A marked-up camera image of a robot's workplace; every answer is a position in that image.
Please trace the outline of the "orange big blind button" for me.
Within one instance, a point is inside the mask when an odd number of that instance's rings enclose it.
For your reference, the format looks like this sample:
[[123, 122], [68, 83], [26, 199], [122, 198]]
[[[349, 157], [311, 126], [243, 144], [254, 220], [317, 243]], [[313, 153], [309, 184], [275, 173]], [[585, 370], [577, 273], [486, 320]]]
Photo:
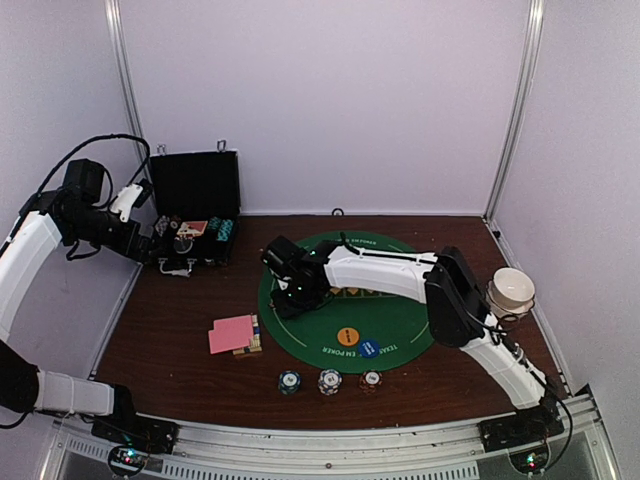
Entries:
[[360, 334], [359, 331], [353, 327], [344, 327], [338, 331], [336, 338], [340, 345], [351, 347], [359, 343]]

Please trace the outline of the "blue small blind button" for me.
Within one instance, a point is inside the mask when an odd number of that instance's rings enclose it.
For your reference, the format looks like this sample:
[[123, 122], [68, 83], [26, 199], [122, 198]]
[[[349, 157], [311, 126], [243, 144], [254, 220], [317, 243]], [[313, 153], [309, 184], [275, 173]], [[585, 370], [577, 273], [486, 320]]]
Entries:
[[380, 355], [380, 344], [374, 339], [362, 340], [358, 346], [357, 351], [362, 358], [372, 359]]

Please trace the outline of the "blue beige 10 chip stack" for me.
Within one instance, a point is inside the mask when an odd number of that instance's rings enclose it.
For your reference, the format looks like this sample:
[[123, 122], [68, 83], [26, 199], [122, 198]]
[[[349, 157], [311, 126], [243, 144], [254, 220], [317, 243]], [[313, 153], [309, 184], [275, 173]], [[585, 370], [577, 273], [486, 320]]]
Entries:
[[330, 396], [336, 394], [342, 383], [342, 375], [335, 369], [322, 370], [318, 378], [318, 390], [321, 394]]

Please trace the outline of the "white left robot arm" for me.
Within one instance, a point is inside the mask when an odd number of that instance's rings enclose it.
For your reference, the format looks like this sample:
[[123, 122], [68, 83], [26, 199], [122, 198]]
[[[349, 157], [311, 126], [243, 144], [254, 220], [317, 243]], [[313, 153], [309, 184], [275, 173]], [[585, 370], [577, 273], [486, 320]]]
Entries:
[[22, 206], [1, 246], [1, 405], [21, 420], [35, 412], [90, 416], [121, 443], [133, 444], [144, 424], [127, 387], [45, 371], [8, 344], [28, 289], [59, 246], [67, 247], [69, 261], [82, 259], [83, 242], [94, 254], [107, 248], [139, 264], [150, 259], [154, 240], [141, 234], [131, 213], [151, 196], [151, 182], [137, 170], [116, 191], [102, 164], [76, 156], [110, 138], [91, 137], [67, 153]]

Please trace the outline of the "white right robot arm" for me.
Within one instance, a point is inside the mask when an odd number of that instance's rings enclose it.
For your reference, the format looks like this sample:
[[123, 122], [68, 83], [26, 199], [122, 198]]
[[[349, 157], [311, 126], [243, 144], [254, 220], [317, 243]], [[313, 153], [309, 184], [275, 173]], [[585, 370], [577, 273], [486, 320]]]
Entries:
[[276, 312], [295, 318], [318, 308], [332, 288], [390, 293], [425, 306], [434, 340], [473, 358], [508, 395], [519, 440], [561, 426], [552, 380], [510, 339], [491, 311], [461, 251], [406, 253], [358, 248], [346, 239], [305, 249], [279, 236], [261, 255], [278, 281]]

